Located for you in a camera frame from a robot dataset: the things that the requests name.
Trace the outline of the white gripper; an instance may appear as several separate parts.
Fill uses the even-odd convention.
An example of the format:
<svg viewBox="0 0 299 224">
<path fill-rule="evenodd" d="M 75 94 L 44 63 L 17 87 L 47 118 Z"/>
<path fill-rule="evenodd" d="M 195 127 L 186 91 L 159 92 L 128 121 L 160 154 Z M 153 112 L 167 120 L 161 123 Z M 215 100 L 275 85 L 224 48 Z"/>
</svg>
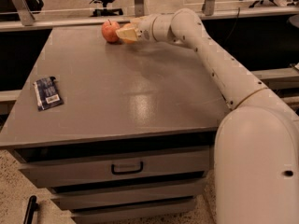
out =
<svg viewBox="0 0 299 224">
<path fill-rule="evenodd" d="M 131 18 L 131 24 L 137 24 L 137 30 L 140 34 L 140 38 L 144 41 L 158 42 L 159 39 L 155 35 L 154 24 L 160 14 L 150 14 L 148 16 L 141 16 Z M 128 41 L 137 41 L 138 37 L 134 28 L 120 28 L 116 31 L 117 36 L 120 39 Z"/>
</svg>

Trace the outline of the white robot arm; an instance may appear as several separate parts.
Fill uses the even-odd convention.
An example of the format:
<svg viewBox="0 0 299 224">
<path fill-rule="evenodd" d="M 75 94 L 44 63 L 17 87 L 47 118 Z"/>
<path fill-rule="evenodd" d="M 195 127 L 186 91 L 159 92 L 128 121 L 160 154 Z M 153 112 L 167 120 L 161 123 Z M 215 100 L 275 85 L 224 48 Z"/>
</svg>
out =
<svg viewBox="0 0 299 224">
<path fill-rule="evenodd" d="M 116 34 L 192 49 L 228 105 L 214 146 L 217 224 L 299 224 L 299 116 L 190 9 L 132 19 Z"/>
</svg>

